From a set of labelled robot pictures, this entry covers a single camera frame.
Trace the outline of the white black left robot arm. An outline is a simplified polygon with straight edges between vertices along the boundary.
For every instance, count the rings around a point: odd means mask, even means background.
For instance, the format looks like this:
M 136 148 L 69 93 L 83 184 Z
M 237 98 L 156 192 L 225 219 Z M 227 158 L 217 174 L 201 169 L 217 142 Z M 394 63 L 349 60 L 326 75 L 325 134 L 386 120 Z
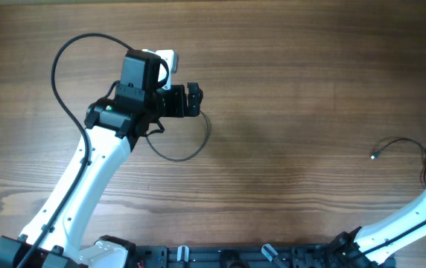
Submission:
M 196 117 L 203 92 L 197 83 L 174 85 L 173 50 L 129 50 L 120 80 L 92 103 L 77 151 L 42 209 L 17 239 L 0 237 L 0 267 L 136 267 L 136 246 L 103 236 L 82 248 L 87 224 L 113 174 L 150 124 L 161 117 Z

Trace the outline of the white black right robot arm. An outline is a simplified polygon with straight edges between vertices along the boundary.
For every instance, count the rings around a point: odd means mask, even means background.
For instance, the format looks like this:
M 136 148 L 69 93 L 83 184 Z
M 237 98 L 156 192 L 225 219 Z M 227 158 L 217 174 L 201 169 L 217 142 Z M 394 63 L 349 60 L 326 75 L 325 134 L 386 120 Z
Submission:
M 329 244 L 327 267 L 380 267 L 392 254 L 426 236 L 426 189 L 396 213 Z

